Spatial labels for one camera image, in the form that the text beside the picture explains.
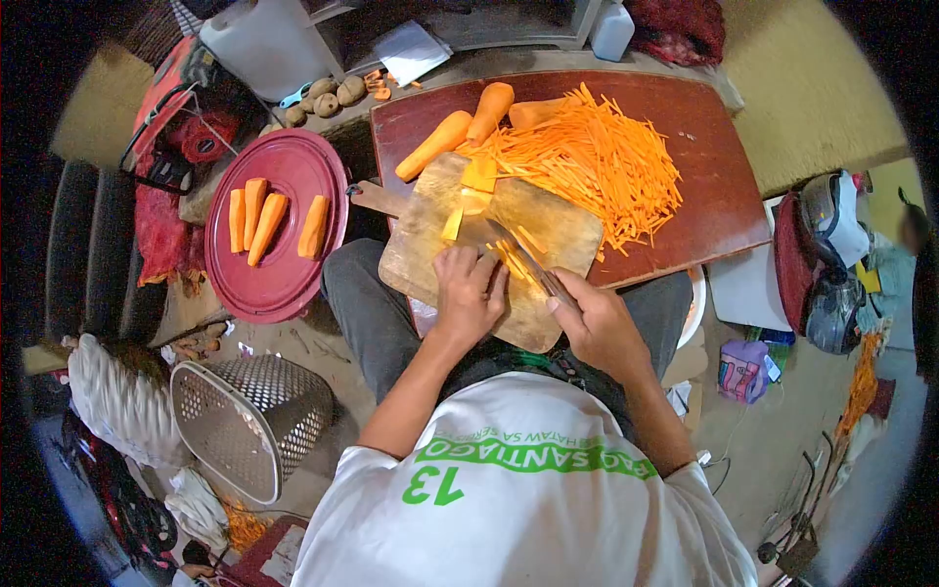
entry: purple bag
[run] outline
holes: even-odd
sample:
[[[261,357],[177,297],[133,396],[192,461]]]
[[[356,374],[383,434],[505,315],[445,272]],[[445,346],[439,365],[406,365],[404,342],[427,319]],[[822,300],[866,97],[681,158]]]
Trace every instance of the purple bag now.
[[[769,375],[763,359],[769,347],[760,341],[731,340],[720,348],[717,383],[724,397],[752,404],[766,393]]]

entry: white bowl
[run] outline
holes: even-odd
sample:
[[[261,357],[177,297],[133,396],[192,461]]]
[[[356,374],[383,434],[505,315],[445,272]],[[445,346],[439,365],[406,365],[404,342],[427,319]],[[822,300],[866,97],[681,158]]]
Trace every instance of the white bowl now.
[[[701,265],[689,269],[688,276],[691,278],[691,311],[685,318],[685,327],[682,328],[682,336],[678,339],[676,348],[683,347],[691,340],[704,317],[704,303],[707,301],[707,285],[704,283],[704,269]]]

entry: knife handle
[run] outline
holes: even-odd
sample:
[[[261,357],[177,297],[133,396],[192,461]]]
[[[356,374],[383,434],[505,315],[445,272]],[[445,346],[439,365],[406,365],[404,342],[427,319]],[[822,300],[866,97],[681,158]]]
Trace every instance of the knife handle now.
[[[545,271],[545,289],[547,290],[548,295],[554,296],[561,302],[566,303],[570,307],[577,310],[579,315],[583,315],[583,310],[580,309],[580,306],[577,304],[577,300],[574,299],[570,293],[568,293],[567,288],[564,287],[564,284],[561,283],[561,280],[551,271]]]

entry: knife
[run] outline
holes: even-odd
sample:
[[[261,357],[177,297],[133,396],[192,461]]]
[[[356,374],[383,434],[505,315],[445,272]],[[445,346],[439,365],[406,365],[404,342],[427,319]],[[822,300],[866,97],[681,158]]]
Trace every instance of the knife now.
[[[566,303],[570,307],[577,310],[578,314],[583,314],[580,310],[580,306],[577,305],[577,300],[568,293],[567,288],[564,287],[564,284],[561,283],[561,280],[550,271],[545,271],[538,261],[534,259],[534,256],[528,252],[521,242],[516,239],[516,236],[509,232],[509,230],[503,226],[498,220],[495,220],[490,217],[486,217],[486,222],[489,223],[489,226],[496,233],[496,237],[500,240],[503,240],[506,246],[512,250],[512,253],[525,265],[525,269],[531,273],[531,276],[535,278],[535,281],[541,286],[548,296],[557,298],[563,303]]]

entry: yellow wall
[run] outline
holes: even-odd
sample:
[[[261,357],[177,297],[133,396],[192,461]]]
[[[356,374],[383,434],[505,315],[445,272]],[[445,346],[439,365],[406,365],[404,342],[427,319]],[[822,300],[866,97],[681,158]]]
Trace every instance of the yellow wall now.
[[[836,167],[906,157],[890,100],[819,0],[724,0],[724,68],[746,107],[734,126],[763,194]]]
[[[916,163],[907,157],[897,162],[878,165],[870,169],[870,181],[874,185],[874,193],[868,197],[870,227],[889,239],[896,240],[897,226],[903,214],[903,204],[897,197],[897,188],[903,188],[903,193],[911,204],[924,209],[926,207]]]
[[[66,160],[117,167],[152,80],[153,68],[123,47],[101,47],[59,119],[52,151]]]

